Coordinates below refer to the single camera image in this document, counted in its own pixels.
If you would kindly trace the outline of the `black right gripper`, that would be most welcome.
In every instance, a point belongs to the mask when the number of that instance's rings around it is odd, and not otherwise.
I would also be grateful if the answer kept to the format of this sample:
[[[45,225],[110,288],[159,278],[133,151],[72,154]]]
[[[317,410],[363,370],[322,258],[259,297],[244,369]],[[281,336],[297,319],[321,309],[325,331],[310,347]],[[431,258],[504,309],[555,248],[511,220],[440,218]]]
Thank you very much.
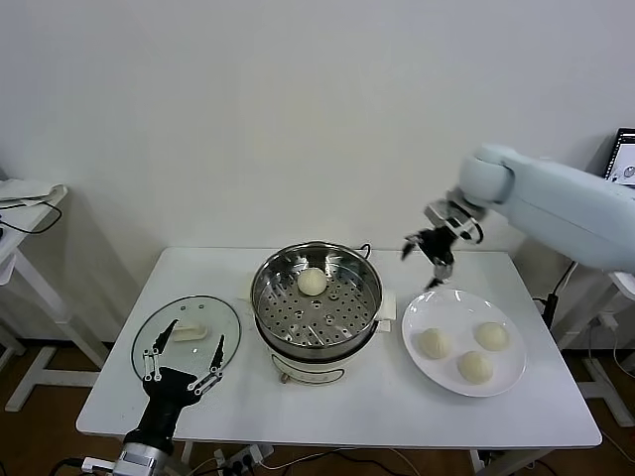
[[[454,242],[455,235],[445,226],[420,230],[405,237],[402,260],[406,260],[414,251],[422,250],[433,264],[433,276],[426,284],[426,291],[444,284],[451,277],[454,262],[451,247]]]

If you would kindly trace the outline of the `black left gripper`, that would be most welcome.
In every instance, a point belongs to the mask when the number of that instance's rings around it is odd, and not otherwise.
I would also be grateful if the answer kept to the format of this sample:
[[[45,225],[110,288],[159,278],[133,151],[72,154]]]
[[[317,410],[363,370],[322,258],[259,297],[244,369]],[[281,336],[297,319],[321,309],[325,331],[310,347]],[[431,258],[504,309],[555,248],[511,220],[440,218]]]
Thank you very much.
[[[222,334],[203,377],[159,365],[170,336],[177,324],[174,319],[159,333],[150,349],[143,351],[143,389],[149,397],[138,426],[129,431],[125,443],[139,443],[156,449],[173,449],[173,436],[181,411],[197,403],[203,395],[223,378],[225,335]]]

